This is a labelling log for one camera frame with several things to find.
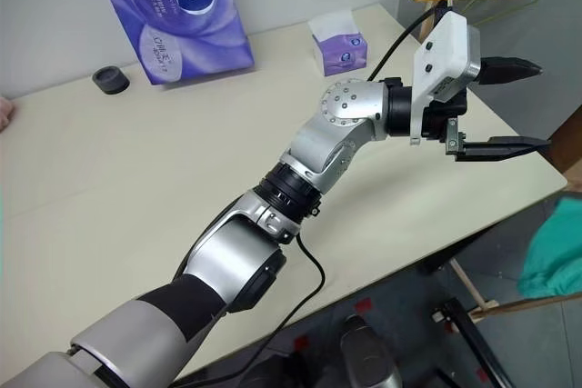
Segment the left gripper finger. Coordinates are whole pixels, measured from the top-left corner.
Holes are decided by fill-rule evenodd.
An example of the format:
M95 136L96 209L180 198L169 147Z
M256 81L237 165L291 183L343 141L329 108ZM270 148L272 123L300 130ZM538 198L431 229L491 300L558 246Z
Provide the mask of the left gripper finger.
M457 162L499 162L538 152L551 145L548 140L526 136L493 136L484 142L462 141L454 152Z
M481 59L479 83L481 85L508 84L541 75L542 67L518 57L492 56Z

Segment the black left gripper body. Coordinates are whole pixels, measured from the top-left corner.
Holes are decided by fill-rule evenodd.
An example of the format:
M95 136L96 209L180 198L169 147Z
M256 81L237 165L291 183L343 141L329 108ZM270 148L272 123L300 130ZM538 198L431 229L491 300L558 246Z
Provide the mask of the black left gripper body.
M443 143L448 155L462 156L465 152L466 135L458 128L458 118L466 112L466 89L459 91L447 102L431 102L424 109L422 137Z

